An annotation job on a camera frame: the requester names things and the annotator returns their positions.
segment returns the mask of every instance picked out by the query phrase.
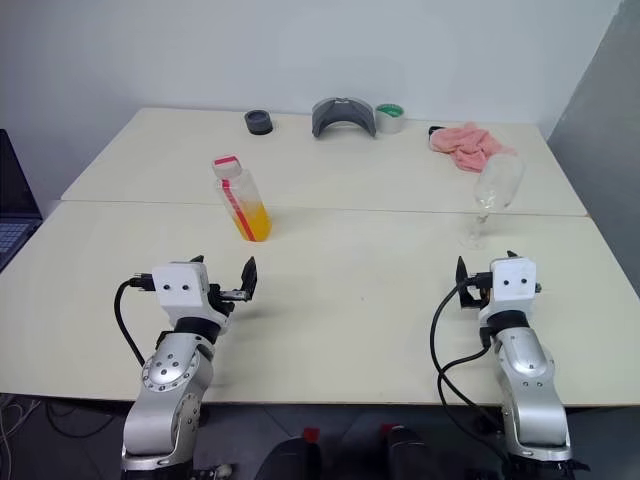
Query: laptop keyboard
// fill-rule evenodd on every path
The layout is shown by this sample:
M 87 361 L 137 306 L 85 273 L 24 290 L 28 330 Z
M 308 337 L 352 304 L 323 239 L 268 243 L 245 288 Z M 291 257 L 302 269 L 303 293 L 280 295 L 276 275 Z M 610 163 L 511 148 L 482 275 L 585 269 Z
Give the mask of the laptop keyboard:
M 28 227 L 28 223 L 0 223 L 0 253 L 8 252 Z

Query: white table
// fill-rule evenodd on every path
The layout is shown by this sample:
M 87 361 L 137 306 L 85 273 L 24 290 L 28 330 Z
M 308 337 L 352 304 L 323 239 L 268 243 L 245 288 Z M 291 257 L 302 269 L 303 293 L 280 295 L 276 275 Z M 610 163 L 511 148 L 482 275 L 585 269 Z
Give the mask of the white table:
M 211 281 L 236 287 L 254 255 L 259 282 L 218 341 L 213 402 L 438 403 L 431 316 L 457 256 L 486 270 L 506 249 L 538 265 L 531 319 L 568 405 L 640 403 L 640 303 L 589 218 L 493 217 L 488 246 L 457 239 L 468 215 L 272 208 L 263 244 L 240 239 L 220 206 L 62 202 L 0 275 L 0 391 L 131 400 L 139 367 L 115 324 L 116 286 L 134 272 L 204 254 Z M 126 292 L 123 315 L 145 355 L 167 318 L 152 293 Z M 476 313 L 453 302 L 438 351 L 480 349 Z M 500 401 L 490 356 L 453 377 Z
M 272 115 L 275 129 L 251 135 L 242 113 L 145 108 L 62 197 L 63 200 L 219 204 L 211 161 L 235 154 L 268 206 L 474 212 L 477 174 L 432 152 L 427 129 L 411 121 L 372 139 L 360 127 L 329 127 L 319 139 L 311 117 Z M 480 125 L 526 163 L 508 213 L 585 215 L 534 125 Z

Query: plastic bottle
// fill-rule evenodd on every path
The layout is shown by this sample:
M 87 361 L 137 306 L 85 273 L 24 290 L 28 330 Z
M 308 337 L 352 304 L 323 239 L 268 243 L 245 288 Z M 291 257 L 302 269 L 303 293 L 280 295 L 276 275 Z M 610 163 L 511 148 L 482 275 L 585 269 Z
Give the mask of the plastic bottle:
M 271 231 L 271 219 L 248 170 L 234 156 L 213 161 L 218 177 L 216 188 L 222 202 L 245 240 L 262 242 Z

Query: wine glass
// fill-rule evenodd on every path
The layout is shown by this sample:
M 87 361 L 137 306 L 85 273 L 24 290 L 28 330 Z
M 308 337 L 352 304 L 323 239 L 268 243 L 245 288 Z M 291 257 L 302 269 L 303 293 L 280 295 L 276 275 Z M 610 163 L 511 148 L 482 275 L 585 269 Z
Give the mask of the wine glass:
M 473 189 L 481 210 L 462 239 L 465 247 L 474 250 L 484 248 L 483 232 L 489 214 L 501 212 L 511 204 L 523 175 L 524 162 L 520 157 L 498 153 L 489 158 Z

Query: roll of tape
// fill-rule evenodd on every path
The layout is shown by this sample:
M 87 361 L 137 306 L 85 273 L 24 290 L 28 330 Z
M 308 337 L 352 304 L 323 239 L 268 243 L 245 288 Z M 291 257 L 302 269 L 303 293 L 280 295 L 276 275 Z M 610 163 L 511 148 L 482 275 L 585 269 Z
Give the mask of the roll of tape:
M 398 133 L 404 127 L 404 108 L 393 103 L 376 107 L 376 128 L 382 133 Z
M 251 110 L 244 114 L 247 128 L 254 135 L 266 135 L 273 130 L 271 117 L 266 110 Z

